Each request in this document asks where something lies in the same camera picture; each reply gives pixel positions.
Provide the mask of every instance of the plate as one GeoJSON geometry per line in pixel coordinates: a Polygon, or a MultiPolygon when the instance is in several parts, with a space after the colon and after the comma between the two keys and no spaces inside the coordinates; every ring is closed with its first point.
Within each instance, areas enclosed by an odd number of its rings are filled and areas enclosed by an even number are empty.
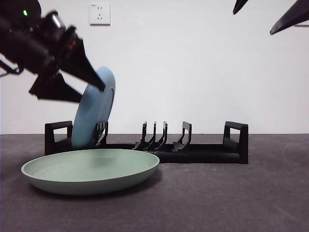
{"type": "Polygon", "coordinates": [[[106,67],[97,70],[98,76],[105,84],[104,92],[88,84],[78,105],[72,131],[74,149],[93,146],[95,124],[108,121],[115,96],[115,77],[106,67]]]}
{"type": "Polygon", "coordinates": [[[27,162],[21,172],[35,187],[62,195],[93,195],[137,185],[159,158],[143,151],[95,149],[57,153],[27,162]]]}

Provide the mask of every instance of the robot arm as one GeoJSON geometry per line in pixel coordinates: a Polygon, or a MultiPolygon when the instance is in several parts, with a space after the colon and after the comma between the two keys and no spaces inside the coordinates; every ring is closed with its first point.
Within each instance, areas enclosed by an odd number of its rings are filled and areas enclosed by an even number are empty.
{"type": "Polygon", "coordinates": [[[13,69],[0,60],[8,74],[20,74],[25,68],[38,75],[29,91],[38,99],[80,101],[81,94],[65,83],[59,70],[100,91],[105,88],[85,55],[75,27],[66,29],[56,11],[41,18],[37,0],[0,1],[0,53],[18,66],[13,69]]]}
{"type": "MultiPolygon", "coordinates": [[[[237,0],[233,13],[236,14],[248,0],[237,0]]],[[[294,5],[275,23],[270,34],[309,20],[309,0],[297,0],[294,5]]]]}

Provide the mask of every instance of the green plate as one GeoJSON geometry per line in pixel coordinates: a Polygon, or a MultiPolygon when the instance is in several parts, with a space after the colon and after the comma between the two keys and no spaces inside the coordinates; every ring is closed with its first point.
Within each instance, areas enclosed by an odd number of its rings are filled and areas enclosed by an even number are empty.
{"type": "Polygon", "coordinates": [[[92,195],[118,191],[150,177],[159,158],[122,149],[70,151],[27,162],[21,172],[35,187],[63,195],[92,195]]]}

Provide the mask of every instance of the plate rim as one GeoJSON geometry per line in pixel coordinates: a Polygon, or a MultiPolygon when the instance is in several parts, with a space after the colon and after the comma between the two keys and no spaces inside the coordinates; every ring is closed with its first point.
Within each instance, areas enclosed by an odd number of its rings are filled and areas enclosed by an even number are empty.
{"type": "MultiPolygon", "coordinates": [[[[27,163],[25,163],[22,167],[21,167],[21,172],[24,176],[26,177],[29,177],[29,178],[32,178],[32,179],[36,179],[36,180],[40,180],[40,181],[47,181],[47,182],[56,182],[56,183],[87,183],[87,182],[97,182],[97,181],[108,181],[108,180],[115,180],[115,179],[119,179],[119,178],[124,178],[124,177],[129,177],[129,176],[133,176],[133,175],[137,175],[137,174],[141,174],[141,173],[144,173],[144,172],[147,172],[155,167],[158,166],[158,164],[160,163],[160,159],[158,156],[154,155],[154,154],[151,154],[149,152],[144,152],[144,151],[137,151],[137,150],[129,150],[129,149],[84,149],[84,150],[76,150],[76,151],[92,151],[92,150],[127,150],[127,151],[135,151],[135,152],[140,152],[140,153],[147,153],[148,155],[151,155],[153,157],[156,158],[156,163],[155,165],[152,165],[150,168],[148,168],[147,170],[144,170],[144,171],[141,171],[141,172],[136,172],[136,173],[133,173],[133,174],[130,174],[130,175],[124,175],[124,176],[119,176],[119,177],[114,177],[114,178],[108,178],[108,179],[100,179],[100,180],[81,180],[81,181],[58,181],[58,180],[47,180],[47,179],[41,179],[41,178],[37,178],[31,174],[28,174],[26,171],[25,171],[25,167],[31,163],[31,162],[34,162],[36,160],[39,160],[39,159],[43,159],[45,158],[46,156],[42,156],[42,157],[38,157],[38,158],[35,158],[33,160],[30,160],[28,161],[27,163]]],[[[76,151],[67,151],[67,152],[60,152],[60,153],[55,153],[55,154],[52,154],[52,155],[48,155],[48,157],[50,156],[55,156],[55,155],[59,155],[59,154],[63,154],[63,153],[71,153],[71,152],[76,152],[76,151]]]]}

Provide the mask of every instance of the white wall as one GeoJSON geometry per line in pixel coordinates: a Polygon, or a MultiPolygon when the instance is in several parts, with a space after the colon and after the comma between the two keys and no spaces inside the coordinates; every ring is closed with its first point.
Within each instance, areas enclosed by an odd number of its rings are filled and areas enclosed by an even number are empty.
{"type": "MultiPolygon", "coordinates": [[[[40,0],[84,39],[95,69],[116,78],[110,133],[140,133],[144,121],[182,121],[193,133],[222,133],[224,122],[251,133],[309,132],[309,29],[269,35],[294,0],[110,0],[112,25],[90,27],[90,0],[40,0]]],[[[76,89],[85,83],[65,75],[76,89]]],[[[77,105],[38,101],[35,76],[1,79],[1,133],[43,133],[44,123],[74,120],[77,105]]]]}

